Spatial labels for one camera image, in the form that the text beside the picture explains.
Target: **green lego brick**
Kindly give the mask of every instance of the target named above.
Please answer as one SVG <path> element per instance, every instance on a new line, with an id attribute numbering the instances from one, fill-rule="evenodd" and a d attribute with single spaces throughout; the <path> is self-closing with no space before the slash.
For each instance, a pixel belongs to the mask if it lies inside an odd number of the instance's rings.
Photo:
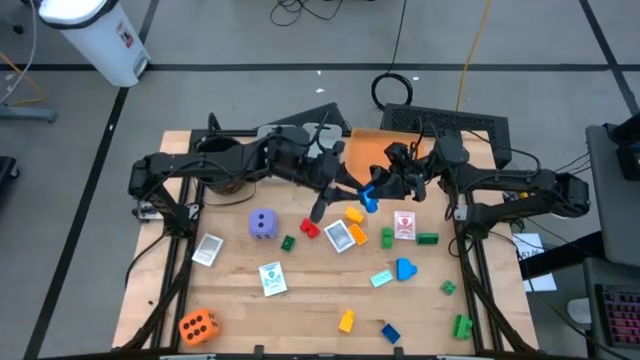
<path id="1" fill-rule="evenodd" d="M 473 322 L 468 316 L 458 314 L 453 325 L 453 337 L 460 340 L 470 339 L 472 326 Z"/>
<path id="2" fill-rule="evenodd" d="M 291 251 L 293 248 L 293 244 L 296 242 L 296 239 L 287 235 L 284 237 L 284 241 L 282 242 L 282 246 L 280 248 L 282 250 Z"/>
<path id="3" fill-rule="evenodd" d="M 451 281 L 447 280 L 442 283 L 442 286 L 440 286 L 440 289 L 442 289 L 442 291 L 447 293 L 447 295 L 451 295 L 456 291 L 456 285 Z"/>
<path id="4" fill-rule="evenodd" d="M 393 247 L 393 238 L 392 237 L 383 237 L 382 243 L 380 244 L 383 249 L 391 249 Z"/>
<path id="5" fill-rule="evenodd" d="M 390 227 L 382 228 L 382 242 L 380 243 L 383 249 L 391 249 L 393 246 L 393 230 Z"/>
<path id="6" fill-rule="evenodd" d="M 438 243 L 437 233 L 420 233 L 416 237 L 416 243 L 418 245 L 435 245 Z"/>

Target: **blue toy piece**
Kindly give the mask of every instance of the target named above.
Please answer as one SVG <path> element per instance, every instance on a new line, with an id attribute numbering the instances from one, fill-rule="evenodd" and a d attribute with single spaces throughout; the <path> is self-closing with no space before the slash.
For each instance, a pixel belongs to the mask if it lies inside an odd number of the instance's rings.
<path id="1" fill-rule="evenodd" d="M 396 260 L 396 277 L 400 281 L 411 279 L 411 277 L 418 273 L 418 268 L 411 264 L 411 261 L 407 258 L 398 258 Z"/>
<path id="2" fill-rule="evenodd" d="M 382 328 L 382 335 L 384 335 L 392 344 L 395 344 L 400 339 L 400 334 L 391 325 L 387 324 Z"/>
<path id="3" fill-rule="evenodd" d="M 378 211 L 378 199 L 371 199 L 369 193 L 373 191 L 373 185 L 369 185 L 362 190 L 358 190 L 358 196 L 360 197 L 360 204 L 364 206 L 369 214 L 373 214 Z"/>

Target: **gray floor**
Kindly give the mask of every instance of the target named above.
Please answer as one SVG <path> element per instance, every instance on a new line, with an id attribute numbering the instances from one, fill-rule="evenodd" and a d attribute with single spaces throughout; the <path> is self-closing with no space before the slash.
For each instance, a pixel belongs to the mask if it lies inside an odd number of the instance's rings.
<path id="1" fill-rule="evenodd" d="M 140 28 L 149 0 L 121 1 Z M 29 24 L 18 1 L 0 9 Z M 161 0 L 147 48 L 155 63 L 385 63 L 390 61 L 402 2 L 346 0 L 331 22 L 303 15 L 280 28 L 269 22 L 274 1 Z M 640 63 L 634 0 L 591 0 L 619 63 Z M 318 12 L 335 3 L 311 0 Z M 409 0 L 399 63 L 463 63 L 483 2 Z M 0 22 L 0 51 L 25 62 L 28 35 Z M 40 27 L 40 64 L 86 61 L 56 31 Z M 578 1 L 493 3 L 475 63 L 605 64 Z M 405 71 L 414 104 L 453 109 L 454 71 Z M 378 127 L 381 113 L 369 95 L 379 71 L 148 72 L 129 91 L 102 170 L 42 356 L 106 351 L 123 295 L 123 277 L 139 231 L 129 215 L 126 185 L 134 160 L 158 149 L 167 129 L 205 126 L 214 111 L 224 128 L 251 128 L 327 102 L 339 104 L 354 127 Z M 6 73 L 0 73 L 4 79 Z M 34 71 L 60 115 L 53 125 L 0 123 L 0 154 L 18 158 L 23 176 L 0 208 L 0 358 L 24 354 L 102 137 L 117 89 L 95 72 Z M 625 73 L 640 91 L 640 74 Z M 16 99 L 28 96 L 21 88 Z M 401 102 L 404 90 L 384 82 L 380 98 Z M 620 122 L 629 111 L 611 72 L 470 72 L 462 108 L 509 118 L 513 146 L 556 168 L 586 151 L 584 128 Z M 514 157 L 514 167 L 532 166 Z M 581 176 L 592 181 L 588 172 Z M 597 209 L 577 220 L 547 216 L 540 223 L 573 239 L 599 228 Z M 528 226 L 527 231 L 539 231 Z M 546 243 L 560 241 L 542 233 Z M 544 294 L 557 307 L 584 295 L 580 268 L 556 274 L 560 290 Z M 530 301 L 541 347 L 584 355 L 584 341 L 536 299 Z"/>

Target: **metal bracket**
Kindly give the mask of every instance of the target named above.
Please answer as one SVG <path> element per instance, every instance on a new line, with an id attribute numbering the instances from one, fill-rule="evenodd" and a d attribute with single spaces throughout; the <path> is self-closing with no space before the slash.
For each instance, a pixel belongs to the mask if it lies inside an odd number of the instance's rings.
<path id="1" fill-rule="evenodd" d="M 453 218 L 457 221 L 467 220 L 467 205 L 458 205 L 453 212 Z"/>
<path id="2" fill-rule="evenodd" d="M 198 219 L 200 214 L 198 214 L 198 210 L 200 209 L 200 205 L 198 204 L 189 204 L 189 218 L 192 220 Z M 148 223 L 151 220 L 162 220 L 162 215 L 156 209 L 151 206 L 150 203 L 146 201 L 142 201 L 140 203 L 140 214 L 138 214 L 138 209 L 134 208 L 131 210 L 133 216 L 138 218 L 142 223 Z"/>

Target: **yellow lego brick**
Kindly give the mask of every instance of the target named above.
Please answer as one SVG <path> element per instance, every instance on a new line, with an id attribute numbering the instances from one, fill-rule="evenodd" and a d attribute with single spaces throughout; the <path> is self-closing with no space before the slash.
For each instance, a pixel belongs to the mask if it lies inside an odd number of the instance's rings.
<path id="1" fill-rule="evenodd" d="M 344 212 L 344 217 L 349 221 L 353 221 L 354 223 L 360 224 L 362 220 L 364 220 L 364 215 L 355 208 L 349 206 L 347 210 Z"/>
<path id="2" fill-rule="evenodd" d="M 340 320 L 340 326 L 338 326 L 338 329 L 346 333 L 350 333 L 351 327 L 353 326 L 353 320 L 355 320 L 355 316 L 356 314 L 353 312 L 353 310 L 347 309 L 347 311 L 344 312 L 344 315 L 342 315 L 342 320 Z"/>

